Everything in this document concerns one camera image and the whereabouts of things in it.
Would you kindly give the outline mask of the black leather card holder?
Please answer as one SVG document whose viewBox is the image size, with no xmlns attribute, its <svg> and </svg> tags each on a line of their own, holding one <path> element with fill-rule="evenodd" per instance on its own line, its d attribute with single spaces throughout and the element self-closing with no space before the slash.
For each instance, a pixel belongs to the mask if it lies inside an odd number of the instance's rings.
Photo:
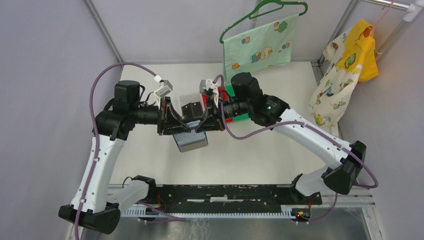
<svg viewBox="0 0 424 240">
<path fill-rule="evenodd" d="M 187 123 L 190 131 L 174 134 L 174 141 L 181 153 L 204 148 L 209 145 L 205 132 L 196 132 L 195 128 L 200 124 L 200 120 Z"/>
</svg>

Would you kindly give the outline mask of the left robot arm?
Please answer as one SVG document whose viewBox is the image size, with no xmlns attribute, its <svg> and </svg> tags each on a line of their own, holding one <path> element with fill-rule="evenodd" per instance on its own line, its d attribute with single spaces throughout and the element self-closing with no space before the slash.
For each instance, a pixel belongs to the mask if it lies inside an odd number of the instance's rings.
<svg viewBox="0 0 424 240">
<path fill-rule="evenodd" d="M 154 91 L 156 105 L 142 105 L 143 86 L 134 80 L 119 81 L 114 97 L 93 117 L 93 138 L 89 160 L 78 191 L 71 203 L 60 207 L 58 216 L 75 225 L 101 234 L 111 234 L 121 214 L 142 200 L 153 203 L 157 185 L 153 178 L 137 175 L 134 182 L 108 196 L 109 183 L 118 156 L 137 124 L 156 125 L 159 134 L 165 125 L 166 95 L 173 90 L 168 80 L 160 80 Z"/>
</svg>

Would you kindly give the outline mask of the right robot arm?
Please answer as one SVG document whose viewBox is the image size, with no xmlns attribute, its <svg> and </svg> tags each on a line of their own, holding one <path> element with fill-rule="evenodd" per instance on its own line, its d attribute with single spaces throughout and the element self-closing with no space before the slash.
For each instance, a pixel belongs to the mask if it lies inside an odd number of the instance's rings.
<svg viewBox="0 0 424 240">
<path fill-rule="evenodd" d="M 203 79 L 199 92 L 208 96 L 215 108 L 212 117 L 217 120 L 218 130 L 226 128 L 226 119 L 247 114 L 261 129 L 249 133 L 246 138 L 266 130 L 285 135 L 318 156 L 325 166 L 306 174 L 299 174 L 290 184 L 289 199 L 302 204 L 316 192 L 331 190 L 348 195 L 357 185 L 357 177 L 364 169 L 366 146 L 355 141 L 350 143 L 333 136 L 317 125 L 301 117 L 288 103 L 280 98 L 264 94 L 258 80 L 249 72 L 238 73 L 231 79 L 234 96 L 227 101 L 218 89 L 217 79 Z"/>
</svg>

